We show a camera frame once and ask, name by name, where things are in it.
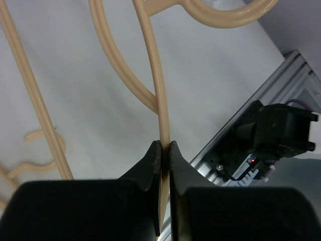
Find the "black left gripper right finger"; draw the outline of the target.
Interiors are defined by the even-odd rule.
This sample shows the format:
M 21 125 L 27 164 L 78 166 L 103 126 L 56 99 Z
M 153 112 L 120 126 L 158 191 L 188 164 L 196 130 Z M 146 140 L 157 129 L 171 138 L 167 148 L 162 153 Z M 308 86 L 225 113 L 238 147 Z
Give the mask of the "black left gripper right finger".
M 172 240 L 315 240 L 316 214 L 287 187 L 218 187 L 171 143 Z

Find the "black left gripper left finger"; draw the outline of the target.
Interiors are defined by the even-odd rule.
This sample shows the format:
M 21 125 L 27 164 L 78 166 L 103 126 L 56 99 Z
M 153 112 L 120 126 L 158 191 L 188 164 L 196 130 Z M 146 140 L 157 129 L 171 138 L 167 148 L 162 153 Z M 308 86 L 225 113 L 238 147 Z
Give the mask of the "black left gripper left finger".
M 5 209 L 5 240 L 155 240 L 162 148 L 118 179 L 32 181 Z

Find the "cream thin hanger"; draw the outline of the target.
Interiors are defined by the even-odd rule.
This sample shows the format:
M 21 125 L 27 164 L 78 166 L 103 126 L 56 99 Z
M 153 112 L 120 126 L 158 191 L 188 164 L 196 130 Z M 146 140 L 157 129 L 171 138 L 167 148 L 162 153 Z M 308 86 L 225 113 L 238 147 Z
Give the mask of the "cream thin hanger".
M 162 177 L 159 197 L 159 223 L 163 224 L 169 196 L 170 121 L 168 99 L 161 59 L 153 32 L 151 17 L 173 6 L 180 5 L 194 20 L 207 27 L 233 29 L 248 25 L 268 13 L 276 1 L 251 1 L 234 10 L 218 10 L 203 1 L 133 1 L 133 6 L 144 38 L 154 93 L 151 93 L 134 75 L 121 55 L 107 23 L 102 1 L 89 1 L 92 21 L 100 44 L 113 69 L 126 87 L 146 107 L 157 114 L 159 137 L 165 157 L 162 159 Z
M 74 178 L 71 169 L 68 165 L 63 148 L 54 129 L 50 115 L 5 1 L 1 1 L 1 25 L 22 76 L 23 82 L 26 86 L 38 121 L 51 150 L 54 161 L 56 162 L 58 171 L 63 179 L 73 180 Z
M 59 143 L 61 145 L 61 148 L 63 150 L 63 153 L 66 154 L 66 143 L 64 138 L 59 134 L 56 133 Z M 43 130 L 36 130 L 29 134 L 27 134 L 24 138 L 26 142 L 31 142 L 34 139 L 42 138 L 45 134 Z M 16 190 L 19 187 L 19 183 L 16 180 L 16 177 L 20 175 L 24 171 L 31 171 L 31 172 L 49 172 L 53 170 L 56 167 L 56 162 L 54 160 L 51 160 L 49 163 L 46 164 L 37 164 L 33 162 L 23 162 L 17 165 L 15 168 L 13 168 L 11 171 L 7 171 L 2 165 L 1 165 L 1 179 L 5 180 L 7 184 L 11 186 L 13 190 Z M 1 194 L 1 211 L 5 210 L 7 206 L 8 201 L 6 201 Z

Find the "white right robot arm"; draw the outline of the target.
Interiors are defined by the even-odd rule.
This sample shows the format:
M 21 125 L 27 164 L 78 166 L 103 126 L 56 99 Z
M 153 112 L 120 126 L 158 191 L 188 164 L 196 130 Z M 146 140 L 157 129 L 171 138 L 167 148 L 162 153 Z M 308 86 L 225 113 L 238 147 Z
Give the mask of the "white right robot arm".
M 312 158 L 320 155 L 320 114 L 287 104 L 265 105 L 255 121 L 237 126 L 233 136 L 261 160 Z

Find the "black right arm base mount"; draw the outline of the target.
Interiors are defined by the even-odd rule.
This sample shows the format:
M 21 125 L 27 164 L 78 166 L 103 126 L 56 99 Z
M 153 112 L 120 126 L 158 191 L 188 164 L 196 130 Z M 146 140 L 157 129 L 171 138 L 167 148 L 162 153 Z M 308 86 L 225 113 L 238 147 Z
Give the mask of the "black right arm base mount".
M 216 164 L 223 166 L 221 176 L 228 180 L 253 152 L 254 133 L 263 104 L 252 102 L 216 142 L 213 151 Z

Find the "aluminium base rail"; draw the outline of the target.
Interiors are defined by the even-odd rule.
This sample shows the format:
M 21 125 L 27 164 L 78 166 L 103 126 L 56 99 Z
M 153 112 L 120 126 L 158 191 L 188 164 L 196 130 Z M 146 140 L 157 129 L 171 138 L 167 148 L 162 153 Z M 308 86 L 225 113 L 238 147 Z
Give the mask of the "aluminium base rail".
M 320 240 L 310 202 L 294 188 L 258 187 L 281 159 L 317 151 L 320 102 L 300 100 L 320 79 L 299 51 L 191 160 L 173 142 L 171 209 L 160 240 Z

